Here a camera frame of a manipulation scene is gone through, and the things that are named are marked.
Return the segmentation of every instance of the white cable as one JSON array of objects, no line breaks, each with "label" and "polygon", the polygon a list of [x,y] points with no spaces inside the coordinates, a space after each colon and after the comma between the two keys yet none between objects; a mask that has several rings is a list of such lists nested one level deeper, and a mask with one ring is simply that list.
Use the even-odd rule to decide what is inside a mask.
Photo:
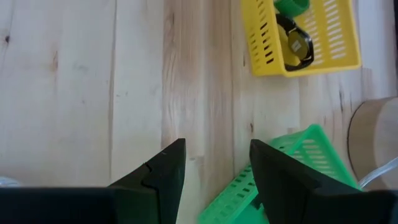
[{"label": "white cable", "polygon": [[359,186],[361,188],[365,187],[368,183],[370,183],[370,181],[385,174],[386,172],[389,172],[390,170],[396,168],[397,166],[398,166],[398,157],[391,160],[384,166],[381,166],[381,167],[375,169],[374,171],[370,172],[368,175],[366,175],[366,177],[362,178],[362,180],[359,181]]}]

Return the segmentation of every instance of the wooden floor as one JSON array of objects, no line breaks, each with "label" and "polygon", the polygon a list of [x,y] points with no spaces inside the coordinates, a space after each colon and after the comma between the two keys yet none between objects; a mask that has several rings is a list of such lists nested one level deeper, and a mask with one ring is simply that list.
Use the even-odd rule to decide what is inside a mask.
[{"label": "wooden floor", "polygon": [[361,69],[291,79],[251,76],[239,3],[0,0],[0,175],[105,186],[186,138],[194,223],[252,138],[320,123],[348,164],[353,111],[397,94],[392,0],[355,4]]}]

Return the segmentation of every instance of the green cap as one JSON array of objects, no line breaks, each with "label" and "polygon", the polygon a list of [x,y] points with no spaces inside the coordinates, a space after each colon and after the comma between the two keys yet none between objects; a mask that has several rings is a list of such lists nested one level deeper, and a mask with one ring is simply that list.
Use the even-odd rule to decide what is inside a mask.
[{"label": "green cap", "polygon": [[282,15],[293,18],[310,7],[310,0],[277,0],[274,6]]}]

